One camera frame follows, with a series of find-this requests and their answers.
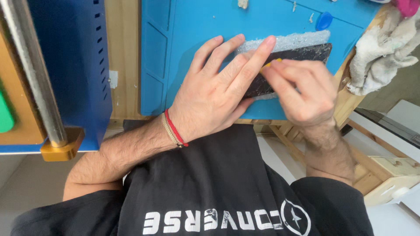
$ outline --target green panel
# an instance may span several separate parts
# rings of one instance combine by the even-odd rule
[[[0,91],[0,133],[7,132],[13,128],[15,121],[7,107],[3,94]]]

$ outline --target finger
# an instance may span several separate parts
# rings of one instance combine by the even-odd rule
[[[193,73],[198,73],[203,69],[204,62],[210,53],[221,43],[223,42],[223,37],[221,35],[214,37],[207,42],[205,42],[195,53],[194,59],[192,59],[189,71]]]
[[[245,36],[243,34],[238,34],[215,48],[203,68],[203,73],[210,75],[218,73],[223,60],[244,42]]]
[[[262,75],[277,93],[283,109],[304,107],[305,102],[301,95],[272,66],[263,68],[262,71]]]
[[[239,117],[241,117],[248,109],[248,107],[254,102],[253,98],[247,98],[242,100],[238,106],[235,108],[235,110],[228,116],[228,118],[225,121],[225,124],[227,126],[230,126],[233,124]]]
[[[318,99],[320,93],[325,93],[312,73],[301,67],[286,66],[281,62],[273,61],[271,67],[276,70],[284,79],[294,82],[304,99]]]
[[[238,76],[232,81],[226,92],[245,94],[251,82],[260,72],[275,44],[276,38],[274,36],[267,37],[257,48],[252,58],[241,69]]]
[[[251,59],[255,50],[250,50],[246,53],[237,55],[218,75],[217,78],[224,89],[229,87],[232,81],[241,71],[242,67]]]
[[[309,70],[317,79],[318,83],[328,92],[337,93],[338,87],[335,86],[333,76],[325,67],[324,63],[318,60],[283,60],[285,65],[296,66]]]

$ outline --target hairy forearm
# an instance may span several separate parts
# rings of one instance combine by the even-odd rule
[[[119,186],[122,187],[121,179],[136,164],[175,147],[161,123],[160,116],[140,128],[108,139],[102,143],[99,151],[86,153],[71,169],[66,181],[64,199],[74,197],[73,194],[68,196],[69,189],[77,191],[87,185],[90,189],[95,188],[95,185],[98,189],[118,189]]]
[[[303,129],[307,145],[307,176],[333,178],[352,185],[354,162],[348,143],[341,137],[335,122]]]

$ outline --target black t-shirt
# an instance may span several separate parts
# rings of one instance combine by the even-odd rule
[[[19,216],[20,235],[373,235],[362,194],[327,178],[289,186],[268,167],[252,126],[160,153],[123,191],[97,191]]]

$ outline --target cloth rag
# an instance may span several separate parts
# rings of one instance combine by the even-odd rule
[[[391,9],[382,28],[372,27],[357,42],[348,90],[366,95],[389,84],[397,69],[418,62],[410,53],[419,44],[420,10],[413,17],[402,18],[398,9]]]

